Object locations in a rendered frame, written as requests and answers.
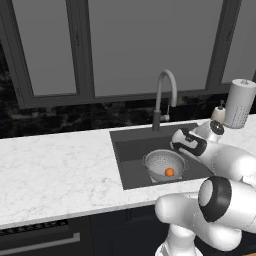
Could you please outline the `white soap dispenser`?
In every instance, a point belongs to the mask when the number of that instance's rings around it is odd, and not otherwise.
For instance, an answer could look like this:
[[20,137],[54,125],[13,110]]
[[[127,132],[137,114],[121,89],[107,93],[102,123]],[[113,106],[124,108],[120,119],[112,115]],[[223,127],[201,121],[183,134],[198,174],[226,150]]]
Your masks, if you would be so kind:
[[223,123],[225,120],[225,113],[226,113],[225,102],[221,100],[220,104],[214,108],[211,115],[211,119],[218,121],[220,123]]

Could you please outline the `dark grey window frame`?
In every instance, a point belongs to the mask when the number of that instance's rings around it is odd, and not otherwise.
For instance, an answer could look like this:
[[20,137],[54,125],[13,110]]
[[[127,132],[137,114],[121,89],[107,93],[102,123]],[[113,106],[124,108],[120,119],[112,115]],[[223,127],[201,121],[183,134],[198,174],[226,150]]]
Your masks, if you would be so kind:
[[0,40],[22,109],[226,93],[244,5],[256,0],[0,0]]

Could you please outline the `grey arched sink faucet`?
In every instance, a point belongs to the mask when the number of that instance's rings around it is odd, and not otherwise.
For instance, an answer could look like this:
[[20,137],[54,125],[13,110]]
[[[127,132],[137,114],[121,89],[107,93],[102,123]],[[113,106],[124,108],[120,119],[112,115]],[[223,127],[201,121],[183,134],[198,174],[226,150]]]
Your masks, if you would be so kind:
[[161,105],[161,99],[162,99],[162,87],[163,87],[165,77],[167,77],[169,80],[169,83],[171,86],[171,92],[172,92],[171,99],[169,100],[169,103],[168,103],[168,108],[175,107],[177,105],[176,80],[173,73],[170,70],[165,69],[160,73],[158,82],[157,82],[156,104],[155,104],[155,110],[153,112],[153,125],[152,125],[153,131],[158,131],[160,129],[161,119],[164,119],[164,120],[170,119],[169,114],[162,116],[160,111],[160,105]]

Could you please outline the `silver perforated colander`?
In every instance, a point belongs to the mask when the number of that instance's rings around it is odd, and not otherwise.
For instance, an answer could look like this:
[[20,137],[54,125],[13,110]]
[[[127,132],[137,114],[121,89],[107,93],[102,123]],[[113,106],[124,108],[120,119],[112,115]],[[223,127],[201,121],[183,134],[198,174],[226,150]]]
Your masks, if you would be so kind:
[[[178,153],[167,149],[151,151],[143,157],[142,164],[145,166],[147,173],[154,182],[180,180],[183,173],[189,169],[187,160]],[[167,168],[174,169],[175,174],[172,177],[165,175]]]

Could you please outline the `dark grey sink basin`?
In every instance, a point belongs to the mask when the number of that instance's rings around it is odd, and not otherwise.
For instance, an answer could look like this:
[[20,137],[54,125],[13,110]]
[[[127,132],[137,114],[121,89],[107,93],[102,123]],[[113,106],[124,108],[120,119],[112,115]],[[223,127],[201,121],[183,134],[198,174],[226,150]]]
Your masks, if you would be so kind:
[[197,127],[195,122],[161,126],[159,131],[149,128],[111,131],[110,137],[115,152],[119,174],[124,190],[166,184],[151,179],[143,165],[143,157],[153,150],[170,150],[173,133],[179,128],[189,130]]

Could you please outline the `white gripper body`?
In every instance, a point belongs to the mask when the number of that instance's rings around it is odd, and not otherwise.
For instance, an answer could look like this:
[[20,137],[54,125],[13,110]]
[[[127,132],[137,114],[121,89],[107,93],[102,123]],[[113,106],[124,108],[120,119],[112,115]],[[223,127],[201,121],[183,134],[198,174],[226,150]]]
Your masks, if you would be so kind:
[[186,152],[186,134],[187,128],[178,129],[171,138],[170,146],[172,149],[180,152]]

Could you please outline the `black dishwasher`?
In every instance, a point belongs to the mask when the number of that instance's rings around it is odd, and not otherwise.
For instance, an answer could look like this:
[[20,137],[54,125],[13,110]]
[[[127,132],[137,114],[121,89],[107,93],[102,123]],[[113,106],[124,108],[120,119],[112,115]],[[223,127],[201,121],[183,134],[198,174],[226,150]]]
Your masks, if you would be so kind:
[[0,229],[0,250],[71,238],[74,233],[80,234],[79,242],[10,256],[94,256],[88,217]]

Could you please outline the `white paper towel roll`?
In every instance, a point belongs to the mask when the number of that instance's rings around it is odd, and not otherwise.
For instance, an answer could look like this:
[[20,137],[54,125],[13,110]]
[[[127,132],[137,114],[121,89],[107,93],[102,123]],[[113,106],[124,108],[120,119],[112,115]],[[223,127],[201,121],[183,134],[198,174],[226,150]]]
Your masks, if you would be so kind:
[[255,82],[247,79],[234,79],[226,101],[224,125],[232,129],[243,128],[255,96]]

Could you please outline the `dark cupboard door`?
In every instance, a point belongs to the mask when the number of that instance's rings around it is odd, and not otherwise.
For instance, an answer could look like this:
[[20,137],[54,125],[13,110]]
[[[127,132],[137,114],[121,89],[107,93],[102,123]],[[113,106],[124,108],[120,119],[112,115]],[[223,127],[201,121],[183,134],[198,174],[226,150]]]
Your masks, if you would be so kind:
[[95,256],[155,256],[169,226],[154,206],[95,214],[90,217]]

